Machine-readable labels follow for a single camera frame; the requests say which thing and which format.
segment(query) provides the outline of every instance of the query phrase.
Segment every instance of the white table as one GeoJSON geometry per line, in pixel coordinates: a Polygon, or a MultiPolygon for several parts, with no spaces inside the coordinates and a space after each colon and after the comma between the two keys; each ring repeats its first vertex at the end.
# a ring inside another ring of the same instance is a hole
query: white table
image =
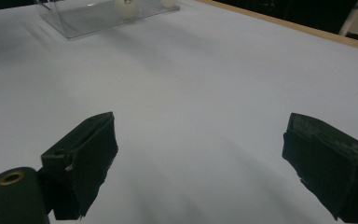
{"type": "Polygon", "coordinates": [[[358,49],[190,0],[76,41],[0,10],[0,173],[110,110],[119,152],[81,223],[336,223],[282,135],[297,112],[358,139],[358,49]]]}

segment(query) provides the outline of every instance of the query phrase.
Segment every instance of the table surface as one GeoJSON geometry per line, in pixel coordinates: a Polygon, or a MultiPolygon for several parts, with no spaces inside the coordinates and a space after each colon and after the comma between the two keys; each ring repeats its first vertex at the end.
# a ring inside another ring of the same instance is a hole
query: table surface
{"type": "Polygon", "coordinates": [[[76,41],[0,10],[0,173],[106,111],[119,152],[82,223],[336,223],[282,135],[297,112],[358,139],[358,49],[191,0],[76,41]]]}

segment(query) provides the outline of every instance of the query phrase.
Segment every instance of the acrylic box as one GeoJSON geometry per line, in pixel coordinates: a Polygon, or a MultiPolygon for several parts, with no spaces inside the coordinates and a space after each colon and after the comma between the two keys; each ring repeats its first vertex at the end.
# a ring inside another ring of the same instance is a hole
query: acrylic box
{"type": "Polygon", "coordinates": [[[68,39],[179,9],[180,0],[34,0],[39,15],[68,39]]]}

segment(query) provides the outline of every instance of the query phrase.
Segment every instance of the white round object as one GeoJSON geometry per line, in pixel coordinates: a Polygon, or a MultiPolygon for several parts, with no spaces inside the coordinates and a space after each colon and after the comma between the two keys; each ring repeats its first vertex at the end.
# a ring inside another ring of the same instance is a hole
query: white round object
{"type": "Polygon", "coordinates": [[[122,19],[128,20],[138,15],[136,0],[115,0],[115,8],[122,19]]]}
{"type": "Polygon", "coordinates": [[[159,0],[159,2],[164,7],[174,7],[178,3],[178,0],[159,0]]]}

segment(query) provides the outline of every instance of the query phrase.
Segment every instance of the wooden strip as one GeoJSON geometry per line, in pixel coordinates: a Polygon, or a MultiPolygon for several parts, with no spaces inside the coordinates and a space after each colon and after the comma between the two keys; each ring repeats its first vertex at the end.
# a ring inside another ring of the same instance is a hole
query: wooden strip
{"type": "Polygon", "coordinates": [[[308,26],[303,26],[300,24],[296,24],[296,23],[293,23],[290,21],[276,19],[276,18],[273,18],[270,16],[259,14],[259,13],[253,12],[253,11],[239,8],[239,7],[233,7],[233,6],[223,4],[223,3],[215,2],[213,0],[198,0],[198,1],[201,3],[207,4],[207,5],[210,5],[210,6],[221,7],[226,10],[230,10],[230,11],[237,12],[237,13],[240,13],[243,15],[251,16],[251,17],[263,20],[263,21],[273,22],[275,24],[278,24],[278,25],[281,25],[284,27],[288,27],[288,28],[291,28],[294,30],[298,30],[298,31],[301,31],[301,32],[304,32],[304,33],[307,33],[310,35],[316,35],[316,36],[319,36],[324,39],[338,42],[340,44],[358,48],[358,40],[347,38],[346,36],[331,34],[331,33],[325,32],[325,31],[317,30],[317,29],[310,28],[308,26]]]}

